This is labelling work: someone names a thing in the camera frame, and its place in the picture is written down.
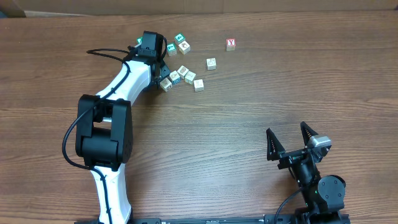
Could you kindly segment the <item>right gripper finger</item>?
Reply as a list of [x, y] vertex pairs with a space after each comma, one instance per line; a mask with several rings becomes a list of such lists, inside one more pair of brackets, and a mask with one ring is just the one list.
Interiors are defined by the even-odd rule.
[[310, 138], [311, 138], [312, 136], [318, 135], [318, 133], [315, 132], [315, 131], [314, 131], [306, 122], [304, 122], [304, 121], [302, 121], [302, 122], [300, 123], [300, 129], [301, 129], [301, 132], [302, 132], [302, 137], [303, 137], [303, 141], [304, 141], [304, 144], [305, 144], [305, 145], [308, 144], [308, 142], [309, 142], [309, 140], [310, 140]]
[[267, 160], [268, 161], [279, 160], [282, 157], [282, 155], [285, 153], [284, 147], [281, 145], [278, 138], [270, 128], [266, 130], [266, 136], [267, 136]]

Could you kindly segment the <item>wooden block blue side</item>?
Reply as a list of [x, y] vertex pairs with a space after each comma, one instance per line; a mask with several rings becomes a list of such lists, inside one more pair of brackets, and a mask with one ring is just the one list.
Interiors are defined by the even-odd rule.
[[181, 81], [181, 77], [177, 71], [172, 71], [169, 75], [169, 80], [175, 85]]

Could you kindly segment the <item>green letter L block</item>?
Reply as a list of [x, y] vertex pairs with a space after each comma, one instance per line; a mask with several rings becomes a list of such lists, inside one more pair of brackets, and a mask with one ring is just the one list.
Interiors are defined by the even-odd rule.
[[177, 48], [173, 42], [167, 45], [167, 54], [170, 57], [177, 54]]

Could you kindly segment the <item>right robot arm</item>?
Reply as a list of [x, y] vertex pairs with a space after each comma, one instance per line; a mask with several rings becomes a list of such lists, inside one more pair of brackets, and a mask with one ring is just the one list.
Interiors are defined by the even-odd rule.
[[[278, 169], [288, 169], [298, 184], [298, 190], [288, 196], [268, 220], [273, 223], [349, 223], [349, 216], [340, 213], [345, 207], [346, 182], [338, 175], [322, 177], [317, 169], [317, 164], [331, 149], [331, 139], [318, 134], [304, 121], [300, 129], [304, 148], [291, 152], [284, 149], [271, 129], [266, 130], [267, 160], [278, 161]], [[284, 218], [280, 212], [298, 194], [302, 194], [305, 206]]]

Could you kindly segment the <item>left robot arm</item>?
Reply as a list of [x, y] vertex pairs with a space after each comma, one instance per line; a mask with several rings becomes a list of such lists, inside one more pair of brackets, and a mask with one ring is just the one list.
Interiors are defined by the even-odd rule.
[[66, 135], [75, 130], [75, 150], [82, 169], [96, 182], [100, 214], [95, 223], [132, 223], [125, 166], [133, 145], [131, 106], [139, 94], [160, 86], [170, 75], [164, 57], [167, 39], [145, 31], [139, 44], [129, 46], [114, 80], [95, 95], [82, 95], [78, 114]]

